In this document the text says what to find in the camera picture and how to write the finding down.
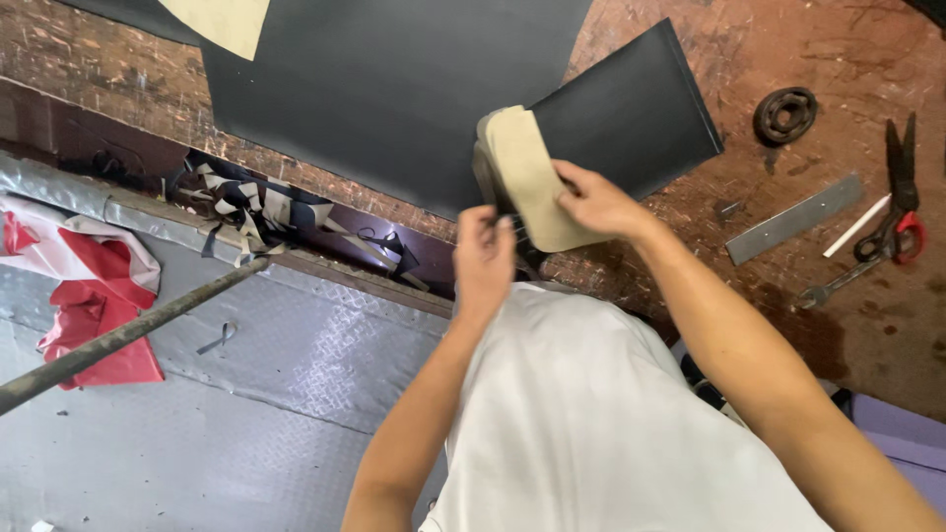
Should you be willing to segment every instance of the red and white fabric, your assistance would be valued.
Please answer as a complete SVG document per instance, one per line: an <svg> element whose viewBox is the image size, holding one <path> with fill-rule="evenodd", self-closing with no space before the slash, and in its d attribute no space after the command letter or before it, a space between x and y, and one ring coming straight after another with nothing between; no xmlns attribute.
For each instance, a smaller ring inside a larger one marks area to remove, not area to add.
<svg viewBox="0 0 946 532"><path fill-rule="evenodd" d="M134 235L85 216L68 217L28 200L0 195L0 264L60 279L49 303L55 325L39 347L50 362L130 322L154 303L161 266ZM163 381L148 338L119 349L60 386Z"/></svg>

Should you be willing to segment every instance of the scratched wooden table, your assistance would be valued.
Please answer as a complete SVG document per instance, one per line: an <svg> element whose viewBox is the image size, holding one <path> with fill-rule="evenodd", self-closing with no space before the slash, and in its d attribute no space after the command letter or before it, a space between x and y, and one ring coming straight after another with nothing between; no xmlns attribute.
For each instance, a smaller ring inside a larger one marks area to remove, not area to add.
<svg viewBox="0 0 946 532"><path fill-rule="evenodd" d="M214 128L199 49L44 0L0 0L0 76L279 177L439 239L438 218ZM946 43L901 0L595 0L567 79L671 17L726 152L644 203L764 313L820 377L946 420ZM784 86L817 96L814 127L765 149L760 99ZM887 192L884 122L919 113L917 185L929 229L918 263L885 264L823 310L796 295L854 264L827 248ZM867 194L816 229L736 268L725 242L852 171ZM738 203L726 212L723 207ZM633 250L609 242L551 257L547 278L657 318L667 312Z"/></svg>

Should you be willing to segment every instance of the beige fabric piece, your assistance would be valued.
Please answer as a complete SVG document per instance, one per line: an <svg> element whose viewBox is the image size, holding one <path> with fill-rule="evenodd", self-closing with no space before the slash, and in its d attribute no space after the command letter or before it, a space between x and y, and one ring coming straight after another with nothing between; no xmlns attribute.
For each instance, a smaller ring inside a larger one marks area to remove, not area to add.
<svg viewBox="0 0 946 532"><path fill-rule="evenodd" d="M252 61L270 0L159 0L208 41Z"/></svg>
<svg viewBox="0 0 946 532"><path fill-rule="evenodd" d="M499 201L504 188L537 249L555 253L610 239L579 225L555 201L565 185L532 111L521 105L495 111L477 124L477 136L474 173L483 196ZM487 183L493 185L489 192Z"/></svg>

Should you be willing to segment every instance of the black sheet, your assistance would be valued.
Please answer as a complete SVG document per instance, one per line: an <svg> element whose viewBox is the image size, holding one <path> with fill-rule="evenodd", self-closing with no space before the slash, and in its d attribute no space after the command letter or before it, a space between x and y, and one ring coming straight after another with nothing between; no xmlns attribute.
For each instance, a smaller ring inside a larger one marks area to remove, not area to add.
<svg viewBox="0 0 946 532"><path fill-rule="evenodd" d="M255 61L201 41L217 127L441 216L477 120L554 90L590 0L272 0Z"/></svg>
<svg viewBox="0 0 946 532"><path fill-rule="evenodd" d="M669 18L532 110L549 155L636 199L723 151Z"/></svg>
<svg viewBox="0 0 946 532"><path fill-rule="evenodd" d="M158 0L60 0L73 8L89 11L122 24L178 43L198 45L197 33L161 5Z"/></svg>

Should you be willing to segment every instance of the metal floor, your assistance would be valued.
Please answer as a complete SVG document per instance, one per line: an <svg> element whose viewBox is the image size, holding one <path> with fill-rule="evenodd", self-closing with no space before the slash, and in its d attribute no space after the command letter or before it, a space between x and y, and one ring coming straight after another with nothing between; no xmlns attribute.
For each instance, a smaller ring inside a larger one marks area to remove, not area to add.
<svg viewBox="0 0 946 532"><path fill-rule="evenodd" d="M156 306L231 269L138 237L163 267ZM7 381L41 362L58 281L0 268ZM197 355L227 321L236 335ZM446 330L273 266L149 336L166 382L56 388L0 417L0 532L335 532L371 434ZM442 454L415 527L446 475Z"/></svg>

